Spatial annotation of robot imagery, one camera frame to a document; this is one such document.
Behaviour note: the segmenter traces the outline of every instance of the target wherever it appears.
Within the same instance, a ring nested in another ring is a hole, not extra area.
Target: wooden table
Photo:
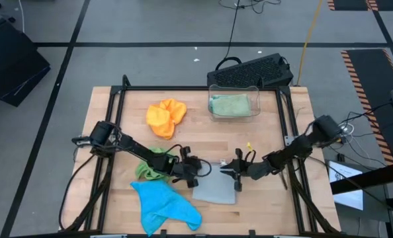
[[[83,135],[89,135],[96,122],[104,120],[109,92],[110,87],[93,89]],[[261,113],[251,123],[213,122],[207,110],[207,93],[207,91],[127,91],[120,127],[125,134],[132,136],[144,146],[168,148],[176,143],[189,145],[192,154],[212,162],[219,162],[221,159],[230,161],[235,157],[234,151],[237,147],[245,154],[247,142],[251,142],[257,151],[255,160],[261,160],[261,155],[283,148],[274,92],[260,91]],[[298,130],[303,132],[314,120],[308,91],[304,87],[295,87],[291,88],[291,93]],[[167,141],[157,137],[146,124],[146,111],[150,104],[158,104],[169,97],[184,102],[188,111],[183,121],[176,127],[174,137]],[[114,121],[115,110],[113,113],[112,121]],[[89,156],[89,149],[80,149],[74,169],[76,170]],[[323,160],[320,149],[315,149],[312,156]],[[144,233],[140,223],[139,197],[130,186],[130,183],[135,180],[134,171],[139,162],[138,158],[129,153],[116,154],[104,233]],[[305,164],[314,203],[334,228],[340,229],[326,168],[319,162],[309,159]],[[69,225],[87,203],[95,165],[96,159],[84,167],[73,180],[63,212],[65,225]],[[292,192],[290,189],[284,189],[279,175],[269,175],[257,181],[243,178],[242,184],[243,191],[237,194],[237,203],[234,205],[192,200],[192,190],[187,188],[186,182],[173,184],[173,187],[201,213],[202,225],[197,231],[191,231],[185,223],[169,219],[161,229],[166,229],[168,234],[247,235],[249,229],[254,229],[258,235],[298,234]],[[303,202],[301,204],[306,214],[306,206]],[[96,227],[98,212],[99,204],[95,206],[92,227]],[[306,230],[309,230],[307,217],[304,223]]]

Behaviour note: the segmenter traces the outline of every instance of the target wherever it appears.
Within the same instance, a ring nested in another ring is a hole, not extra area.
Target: green cloth
[[[165,150],[162,148],[153,148],[150,150],[154,153],[164,153]],[[148,167],[148,164],[144,161],[139,163],[138,167],[135,170],[136,179],[144,178],[146,180],[154,180],[154,179],[163,179],[164,181],[168,181],[169,177],[167,175],[161,175],[155,172],[153,169]]]
[[[251,105],[246,93],[240,95],[213,95],[212,113],[217,116],[251,116]]]

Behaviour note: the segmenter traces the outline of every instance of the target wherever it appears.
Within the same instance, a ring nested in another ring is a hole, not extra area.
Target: clear plastic container
[[[251,122],[261,111],[259,95],[255,86],[231,88],[211,85],[208,89],[211,119],[219,122]]]

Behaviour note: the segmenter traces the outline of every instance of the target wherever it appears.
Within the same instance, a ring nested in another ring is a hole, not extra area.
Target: white paper
[[[340,165],[333,161],[329,162],[329,167],[334,168],[336,171],[341,173],[343,176],[349,178],[355,175],[360,175],[363,172],[356,169],[346,167],[345,165]],[[329,181],[335,182],[337,180],[344,179],[340,174],[336,173],[333,169],[329,169]],[[363,191],[356,190],[352,192],[345,192],[343,194],[333,195],[333,199],[336,203],[356,208],[358,210],[363,210]]]

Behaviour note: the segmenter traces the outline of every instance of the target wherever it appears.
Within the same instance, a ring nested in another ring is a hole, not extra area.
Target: gray floor
[[[17,1],[4,1],[7,9]],[[232,5],[233,1],[223,1]],[[239,11],[234,40],[303,42],[317,0],[283,0],[266,5],[262,15]],[[35,42],[69,42],[83,0],[23,0],[25,32]],[[10,11],[21,28],[20,11]],[[380,13],[393,39],[393,12]],[[234,12],[215,0],[91,0],[78,42],[227,42]],[[371,12],[330,11],[322,6],[312,42],[385,42]],[[117,85],[125,73],[133,85],[205,85],[206,73],[224,57],[226,48],[75,48],[48,129],[11,235],[55,232],[62,193],[73,167],[72,137],[80,134],[94,86]],[[308,48],[302,70],[315,115],[342,120],[362,112],[340,48]],[[42,121],[66,48],[40,48],[52,70],[18,107],[0,102],[0,232]],[[273,53],[285,56],[296,75],[302,48],[232,48],[243,61]],[[370,133],[365,119],[354,121],[354,134]],[[384,161],[373,136],[359,139],[369,155]],[[340,149],[358,162],[347,146]],[[325,150],[326,158],[335,153]],[[358,218],[339,214],[344,231],[356,234]],[[362,220],[360,235],[378,236],[377,221]],[[385,236],[382,224],[381,237]]]

